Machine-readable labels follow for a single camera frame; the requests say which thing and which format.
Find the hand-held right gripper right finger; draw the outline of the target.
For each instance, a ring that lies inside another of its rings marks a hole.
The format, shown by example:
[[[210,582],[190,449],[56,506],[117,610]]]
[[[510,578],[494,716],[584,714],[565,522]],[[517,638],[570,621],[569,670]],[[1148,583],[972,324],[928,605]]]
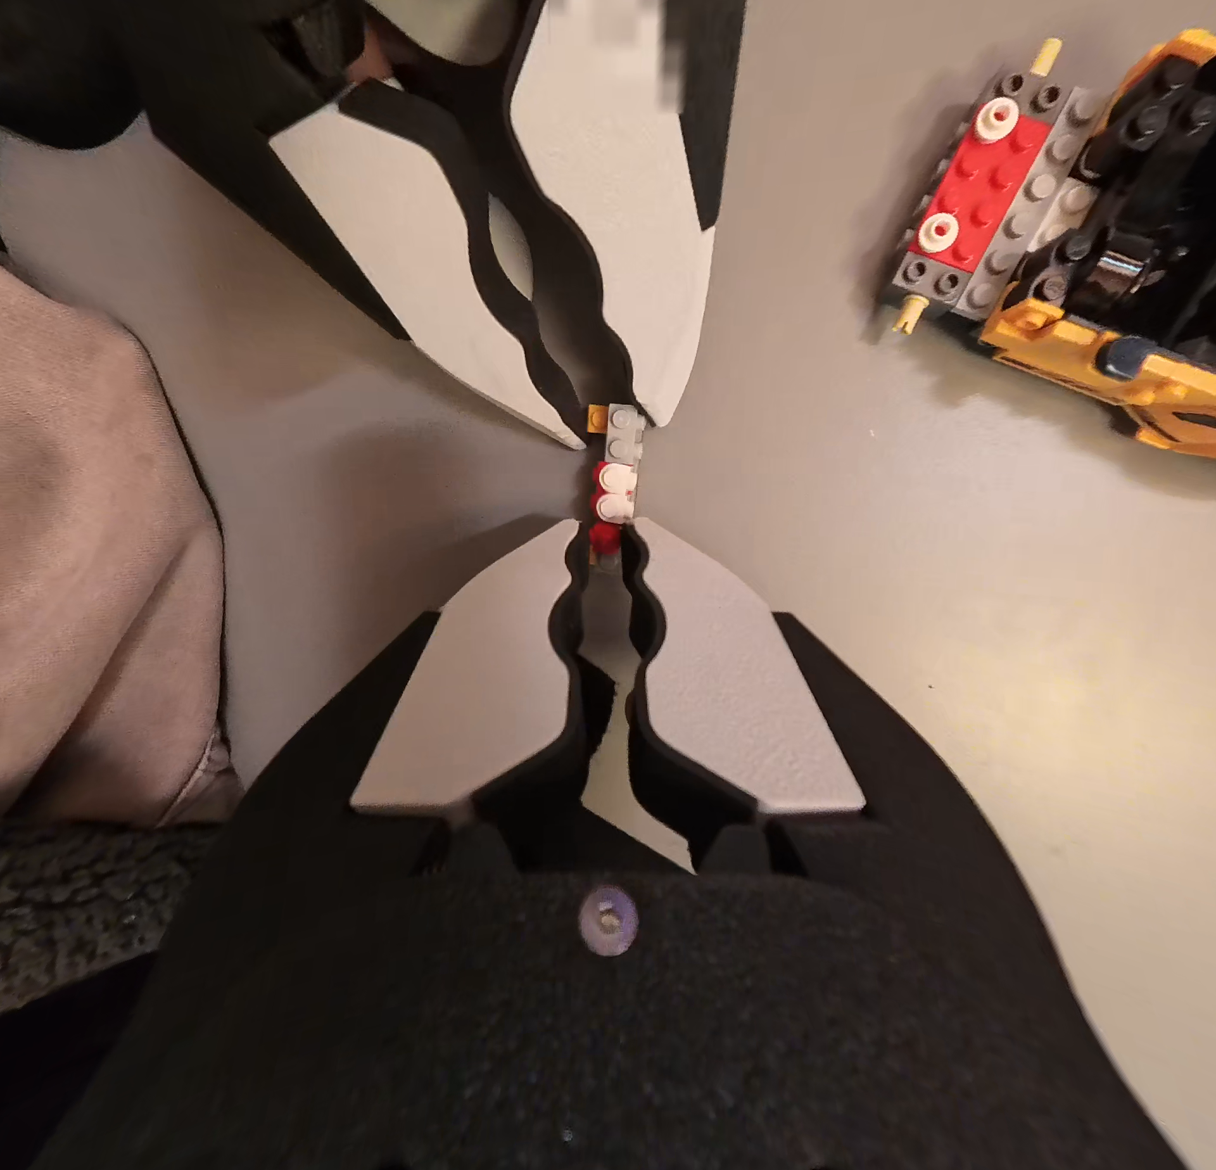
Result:
[[[634,796],[695,870],[730,828],[855,818],[866,798],[778,616],[747,582],[652,518],[623,529]]]

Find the small grey lego strip assembly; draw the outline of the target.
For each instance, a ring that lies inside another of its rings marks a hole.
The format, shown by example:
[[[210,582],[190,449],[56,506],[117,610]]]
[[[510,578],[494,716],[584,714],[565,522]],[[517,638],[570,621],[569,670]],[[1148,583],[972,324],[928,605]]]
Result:
[[[637,484],[646,431],[645,412],[631,403],[592,404],[590,442],[603,443],[589,494],[589,557],[603,572],[619,570],[624,526],[637,514]]]

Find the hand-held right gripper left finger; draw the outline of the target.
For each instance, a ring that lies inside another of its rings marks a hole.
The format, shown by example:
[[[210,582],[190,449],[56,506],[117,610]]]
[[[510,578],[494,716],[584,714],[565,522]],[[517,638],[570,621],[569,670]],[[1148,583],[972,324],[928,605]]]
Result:
[[[563,519],[494,560],[437,614],[350,798],[433,825],[418,871],[462,852],[588,871],[616,847],[582,800],[616,681],[582,655],[588,529]]]

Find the person's pinkish beige garment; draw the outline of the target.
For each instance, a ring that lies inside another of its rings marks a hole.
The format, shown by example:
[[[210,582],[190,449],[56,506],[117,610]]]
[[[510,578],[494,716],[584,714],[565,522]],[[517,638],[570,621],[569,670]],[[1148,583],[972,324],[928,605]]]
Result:
[[[223,541],[158,374],[120,325],[1,275],[1,810],[210,824]]]

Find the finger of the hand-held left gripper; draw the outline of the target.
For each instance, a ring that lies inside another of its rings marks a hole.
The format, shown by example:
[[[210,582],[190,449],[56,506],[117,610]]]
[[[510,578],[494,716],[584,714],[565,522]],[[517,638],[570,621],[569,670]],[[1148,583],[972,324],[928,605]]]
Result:
[[[500,262],[491,194],[447,111],[365,80],[270,146],[415,347],[514,418],[586,448],[578,397]]]
[[[677,0],[487,0],[478,142],[494,192],[585,296],[622,391],[675,418],[700,344],[714,143],[694,141]]]

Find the yellow and black lego car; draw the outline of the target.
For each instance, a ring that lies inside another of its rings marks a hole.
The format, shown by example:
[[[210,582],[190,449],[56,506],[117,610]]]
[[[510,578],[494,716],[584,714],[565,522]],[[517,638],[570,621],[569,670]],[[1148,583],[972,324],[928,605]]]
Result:
[[[1215,36],[1186,28],[1105,93],[1061,42],[991,80],[896,249],[904,335],[953,315],[991,357],[1215,456]]]

